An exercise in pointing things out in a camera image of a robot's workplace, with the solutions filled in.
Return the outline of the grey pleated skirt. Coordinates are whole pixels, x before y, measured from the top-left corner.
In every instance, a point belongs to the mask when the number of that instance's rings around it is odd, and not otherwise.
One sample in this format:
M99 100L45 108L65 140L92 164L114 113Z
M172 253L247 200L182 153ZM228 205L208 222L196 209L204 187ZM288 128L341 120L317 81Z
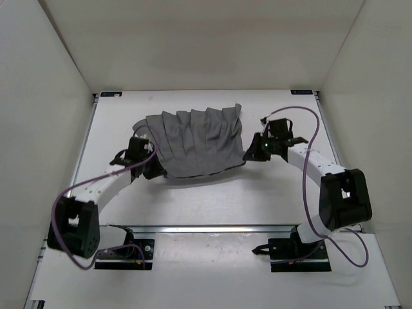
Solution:
M240 104L175 114L163 111L139 120L133 131L160 145L156 155L166 178L211 176L245 164L240 115Z

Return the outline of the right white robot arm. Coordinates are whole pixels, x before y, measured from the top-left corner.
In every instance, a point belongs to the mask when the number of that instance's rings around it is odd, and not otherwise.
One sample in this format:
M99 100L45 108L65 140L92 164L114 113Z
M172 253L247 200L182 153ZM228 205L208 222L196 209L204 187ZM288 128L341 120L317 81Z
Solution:
M341 228L364 223L372 217L371 202L364 173L337 165L309 147L302 137L292 132L287 118L269 121L262 133L255 133L243 156L245 161L266 162L280 156L303 173L303 200L307 222L296 227L297 236L288 242L291 255L303 258L312 243ZM318 185L319 207L316 215L308 211L306 179Z

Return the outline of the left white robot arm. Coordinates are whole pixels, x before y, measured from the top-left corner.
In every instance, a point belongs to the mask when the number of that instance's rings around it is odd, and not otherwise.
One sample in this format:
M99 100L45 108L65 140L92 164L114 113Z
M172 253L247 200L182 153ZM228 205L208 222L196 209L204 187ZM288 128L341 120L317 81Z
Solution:
M136 250L129 228L103 225L99 215L139 176L150 179L161 175L164 170L158 152L159 145L153 139L132 136L128 148L115 155L103 175L73 185L77 194L60 193L51 208L48 248L65 252L75 264L78 258L95 259L103 250L114 250L119 256Z

